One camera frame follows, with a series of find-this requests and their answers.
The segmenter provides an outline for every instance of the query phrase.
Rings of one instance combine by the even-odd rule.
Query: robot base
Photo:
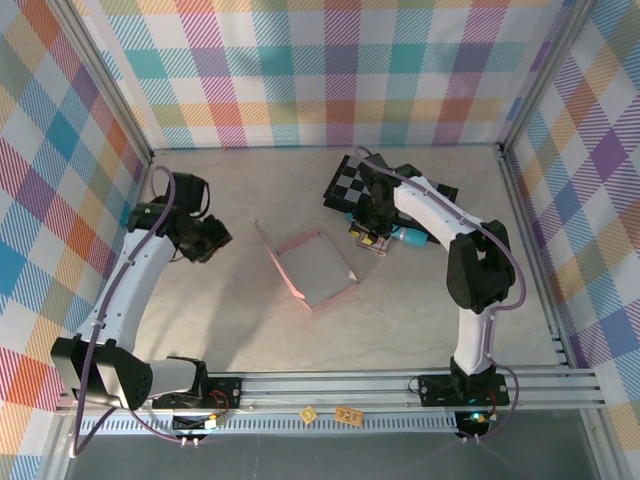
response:
[[[449,375],[420,375],[418,394],[423,407],[495,407],[509,405],[504,375],[491,366],[466,375],[451,359]]]
[[[203,387],[184,393],[167,393],[154,399],[152,406],[158,410],[195,408],[212,411],[234,410],[240,407],[242,396],[240,377],[209,377],[206,386]]]

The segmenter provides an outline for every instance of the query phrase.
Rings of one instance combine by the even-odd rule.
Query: small blue bottle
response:
[[[347,213],[347,220],[353,222],[352,213]],[[424,247],[427,244],[427,238],[429,237],[425,232],[421,230],[416,230],[415,228],[400,227],[398,225],[393,226],[391,236],[414,247]]]

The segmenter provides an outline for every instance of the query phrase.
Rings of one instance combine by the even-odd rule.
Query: pink open box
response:
[[[275,247],[258,222],[256,228],[291,293],[312,312],[358,286],[355,274],[320,229]]]

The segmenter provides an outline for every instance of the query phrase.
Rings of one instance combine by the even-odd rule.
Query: plaid fabric backdrop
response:
[[[76,0],[159,148],[493,143],[562,3]]]
[[[0,0],[0,479],[33,478],[49,351],[115,260],[143,164],[45,0]]]
[[[551,27],[547,31],[547,34],[544,37],[544,41],[540,46],[540,50],[538,50],[538,54],[536,55],[534,61],[531,63],[529,67],[529,71],[526,74],[524,82],[522,82],[522,85],[520,86],[520,90],[518,90],[516,99],[511,104],[511,108],[509,109],[509,113],[507,115],[507,120],[502,125],[498,138],[495,141],[499,143],[504,142],[507,134],[509,133],[509,130],[511,129],[511,126],[513,125],[513,121],[515,120],[516,116],[518,115],[518,112],[520,111],[522,102],[524,102],[524,99],[527,97],[527,95],[529,94],[529,91],[531,90],[531,87],[533,86],[534,82],[538,78],[540,67],[544,65],[544,62],[546,61],[547,56],[549,55],[549,53],[551,53],[553,42],[556,40],[558,34],[560,33],[562,26],[564,25],[564,22],[567,19],[567,16],[569,15],[569,12],[571,11],[575,3],[576,3],[576,0],[564,0],[562,2],[562,6],[560,7],[560,10],[558,10],[558,13],[556,14],[556,17],[553,20]]]
[[[640,478],[640,1],[600,0],[516,149],[581,366]]]

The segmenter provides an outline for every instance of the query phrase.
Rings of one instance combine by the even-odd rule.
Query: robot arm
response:
[[[133,355],[142,315],[158,278],[179,250],[192,262],[204,263],[229,241],[231,236],[222,222],[212,215],[203,220],[207,207],[202,204],[204,180],[193,175],[173,174],[175,199],[166,219],[135,255],[149,230],[161,218],[166,198],[138,204],[129,215],[122,251],[103,292],[89,317],[73,338],[58,338],[51,357],[62,379],[76,397],[90,339],[96,324],[102,324],[89,371],[87,401],[135,410],[147,398],[169,392],[190,392],[201,396],[206,389],[204,362],[185,358],[168,358],[145,363]],[[123,275],[122,267],[129,264]],[[100,320],[99,306],[114,282],[117,288]]]
[[[366,160],[378,169],[388,169],[379,154]],[[515,283],[515,272],[500,249],[471,225],[481,225],[508,248],[506,229],[496,220],[484,223],[469,215],[438,193],[410,165],[395,172],[409,177],[413,185],[378,169],[364,162],[358,167],[371,197],[361,197],[352,229],[373,237],[388,236],[398,215],[404,213],[424,226],[447,250],[447,289],[459,307],[451,382],[460,400],[473,397],[474,392],[486,388],[487,382],[496,380],[495,367],[488,357],[492,340],[490,312],[506,299],[509,287]]]

